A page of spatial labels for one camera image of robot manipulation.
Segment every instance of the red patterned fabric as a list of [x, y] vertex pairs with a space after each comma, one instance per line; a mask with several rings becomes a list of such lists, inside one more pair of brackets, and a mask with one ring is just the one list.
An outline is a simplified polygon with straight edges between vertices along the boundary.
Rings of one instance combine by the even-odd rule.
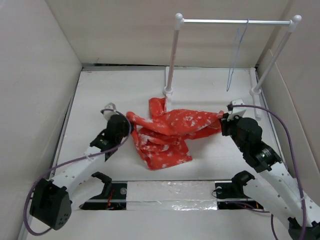
[[134, 123], [133, 141], [140, 157], [151, 170], [164, 169], [192, 160], [186, 139], [200, 139], [219, 133], [219, 113], [174, 109], [165, 112], [165, 98], [151, 98], [149, 111], [151, 119], [144, 119], [127, 112], [127, 118]]

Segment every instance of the screw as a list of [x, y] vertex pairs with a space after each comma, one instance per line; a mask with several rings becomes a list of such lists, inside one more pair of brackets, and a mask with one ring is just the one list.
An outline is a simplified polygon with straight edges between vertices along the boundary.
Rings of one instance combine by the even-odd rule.
[[215, 191], [216, 191], [217, 194], [222, 194], [222, 187], [217, 186], [217, 187], [215, 188]]
[[127, 189], [125, 187], [120, 189], [120, 194], [125, 195], [127, 194]]

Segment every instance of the horizontal bar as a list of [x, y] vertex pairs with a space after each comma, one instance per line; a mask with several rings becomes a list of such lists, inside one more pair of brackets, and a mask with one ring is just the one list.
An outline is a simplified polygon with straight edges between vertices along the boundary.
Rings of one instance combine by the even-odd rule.
[[[183, 19], [184, 24], [247, 24], [248, 20]], [[250, 25], [289, 26], [291, 21], [249, 20]]]

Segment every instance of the white cardboard wall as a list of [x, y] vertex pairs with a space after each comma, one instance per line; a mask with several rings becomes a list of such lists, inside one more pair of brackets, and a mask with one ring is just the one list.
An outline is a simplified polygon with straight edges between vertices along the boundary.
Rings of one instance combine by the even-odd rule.
[[[302, 21], [291, 35], [276, 65], [262, 85], [268, 106], [286, 122], [292, 135], [295, 157], [298, 161], [302, 184], [306, 192], [320, 204], [319, 148], [319, 64], [320, 64], [320, 2], [317, 0], [294, 0], [286, 10], [287, 18], [296, 14]], [[284, 29], [269, 46], [259, 73], [266, 68], [283, 37]], [[288, 140], [277, 121], [274, 125], [288, 166], [293, 171]]]
[[[46, 0], [82, 63], [169, 65], [175, 14], [278, 20], [289, 0]], [[235, 25], [185, 25], [179, 66], [229, 67]], [[254, 67], [273, 27], [250, 26], [239, 67]]]
[[0, 239], [14, 240], [82, 67], [44, 0], [0, 2]]

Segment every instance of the black bracket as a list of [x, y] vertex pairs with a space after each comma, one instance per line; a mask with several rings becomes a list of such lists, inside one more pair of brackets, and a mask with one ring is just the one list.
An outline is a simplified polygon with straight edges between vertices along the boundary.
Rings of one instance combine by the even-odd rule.
[[247, 198], [244, 194], [243, 186], [247, 185], [247, 182], [255, 179], [255, 177], [247, 172], [242, 171], [237, 173], [231, 182], [216, 182], [216, 197], [218, 199], [242, 199]]
[[126, 198], [127, 183], [113, 182], [107, 196], [103, 194], [94, 196], [80, 208], [82, 210], [125, 210], [127, 207]]
[[[302, 231], [302, 227], [297, 222], [296, 218], [288, 218], [289, 235], [293, 240], [298, 240]], [[320, 222], [312, 222], [312, 227], [305, 229], [303, 240], [320, 240]]]
[[112, 188], [112, 179], [109, 176], [107, 176], [107, 175], [105, 175], [105, 174], [103, 174], [103, 173], [101, 173], [99, 171], [97, 171], [96, 173], [92, 174], [91, 176], [94, 177], [94, 178], [100, 179], [101, 182], [104, 183], [103, 190], [102, 190], [102, 193], [100, 195], [102, 197], [107, 197], [110, 194], [110, 190]]

